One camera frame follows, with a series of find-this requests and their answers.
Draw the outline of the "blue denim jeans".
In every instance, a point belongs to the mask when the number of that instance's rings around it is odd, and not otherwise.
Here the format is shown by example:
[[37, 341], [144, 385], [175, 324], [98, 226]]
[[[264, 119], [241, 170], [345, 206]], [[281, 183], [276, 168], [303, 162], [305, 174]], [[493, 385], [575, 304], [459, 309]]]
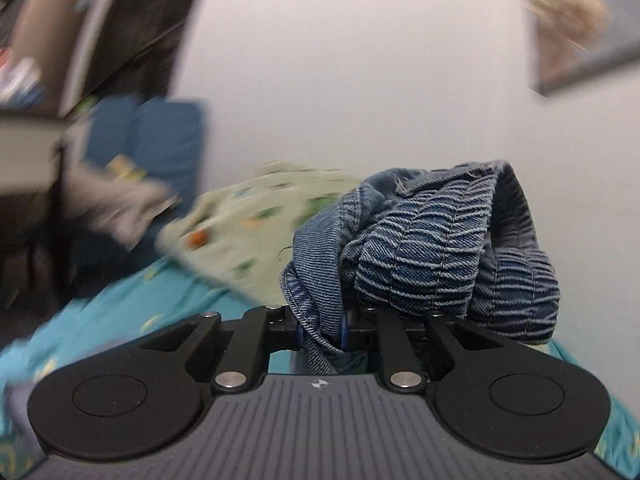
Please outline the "blue denim jeans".
[[504, 160], [368, 177], [297, 229], [283, 296], [311, 374], [355, 373], [342, 347], [351, 302], [439, 312], [523, 344], [554, 332], [560, 286], [525, 193]]

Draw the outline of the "green dinosaur fleece blanket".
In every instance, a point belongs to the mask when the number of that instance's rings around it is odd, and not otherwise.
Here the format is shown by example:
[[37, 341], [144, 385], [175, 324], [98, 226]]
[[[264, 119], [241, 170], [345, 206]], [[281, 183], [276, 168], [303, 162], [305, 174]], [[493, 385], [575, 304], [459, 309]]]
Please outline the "green dinosaur fleece blanket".
[[156, 238], [167, 258], [258, 306], [280, 306], [295, 231], [360, 183], [338, 169], [268, 162], [257, 177], [198, 196]]

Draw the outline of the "teal patterned bed sheet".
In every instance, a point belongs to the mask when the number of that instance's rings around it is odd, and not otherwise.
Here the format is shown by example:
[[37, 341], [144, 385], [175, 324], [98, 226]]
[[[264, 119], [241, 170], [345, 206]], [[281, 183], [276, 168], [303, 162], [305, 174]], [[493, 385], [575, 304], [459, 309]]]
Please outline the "teal patterned bed sheet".
[[6, 479], [615, 479], [611, 403], [571, 362], [434, 314], [405, 326], [427, 377], [304, 376], [270, 356], [213, 392], [238, 297], [166, 263], [75, 300], [1, 355]]

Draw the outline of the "grey cloth on chair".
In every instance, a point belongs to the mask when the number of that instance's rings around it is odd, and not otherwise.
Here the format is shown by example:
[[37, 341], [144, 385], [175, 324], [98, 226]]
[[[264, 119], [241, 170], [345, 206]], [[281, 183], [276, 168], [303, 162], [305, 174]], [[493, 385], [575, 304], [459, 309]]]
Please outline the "grey cloth on chair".
[[128, 250], [134, 249], [152, 222], [180, 204], [166, 183], [144, 178], [116, 178], [83, 162], [63, 177], [64, 212], [93, 232], [108, 235]]

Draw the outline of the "blue upholstered chair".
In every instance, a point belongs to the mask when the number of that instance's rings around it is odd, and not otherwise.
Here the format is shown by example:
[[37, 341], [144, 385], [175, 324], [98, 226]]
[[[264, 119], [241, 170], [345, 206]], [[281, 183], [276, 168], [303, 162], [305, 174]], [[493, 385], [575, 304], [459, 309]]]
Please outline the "blue upholstered chair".
[[157, 259], [155, 239], [164, 225], [186, 214], [195, 200], [203, 148], [203, 113], [198, 103], [143, 101], [138, 96], [109, 96], [92, 113], [85, 160], [104, 168], [117, 155], [128, 157], [148, 178], [167, 184], [179, 203], [152, 221], [130, 250], [106, 234], [81, 229], [72, 258], [78, 268], [122, 263], [139, 270]]

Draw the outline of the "small plush toy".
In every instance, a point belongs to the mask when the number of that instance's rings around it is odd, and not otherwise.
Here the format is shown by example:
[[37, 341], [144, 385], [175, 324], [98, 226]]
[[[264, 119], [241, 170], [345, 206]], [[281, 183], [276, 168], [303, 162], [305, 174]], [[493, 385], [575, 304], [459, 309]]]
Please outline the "small plush toy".
[[118, 154], [112, 158], [107, 163], [106, 170], [116, 179], [141, 181], [146, 177], [146, 171], [123, 154]]

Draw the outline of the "dark window with bars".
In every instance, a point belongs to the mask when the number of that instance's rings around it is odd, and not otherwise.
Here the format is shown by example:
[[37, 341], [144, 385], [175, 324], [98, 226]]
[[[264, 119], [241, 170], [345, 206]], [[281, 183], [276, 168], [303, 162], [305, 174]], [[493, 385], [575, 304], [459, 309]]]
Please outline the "dark window with bars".
[[81, 95], [166, 96], [194, 0], [113, 0]]

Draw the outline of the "white desk with black frame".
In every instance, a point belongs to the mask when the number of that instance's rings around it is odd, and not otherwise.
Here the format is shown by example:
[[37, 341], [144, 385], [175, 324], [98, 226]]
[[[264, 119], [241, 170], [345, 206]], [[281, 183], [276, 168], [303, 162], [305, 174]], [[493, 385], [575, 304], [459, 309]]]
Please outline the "white desk with black frame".
[[68, 172], [84, 154], [89, 118], [1, 114], [1, 260], [26, 255], [26, 282], [37, 285], [36, 258], [49, 258], [61, 302], [72, 291], [75, 222], [66, 218]]

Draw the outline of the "leaf wall painting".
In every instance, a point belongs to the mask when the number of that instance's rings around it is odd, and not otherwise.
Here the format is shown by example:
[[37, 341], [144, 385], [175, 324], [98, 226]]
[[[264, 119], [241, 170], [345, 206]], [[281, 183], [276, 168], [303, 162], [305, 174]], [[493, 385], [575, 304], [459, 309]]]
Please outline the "leaf wall painting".
[[543, 96], [639, 61], [639, 0], [525, 0]]

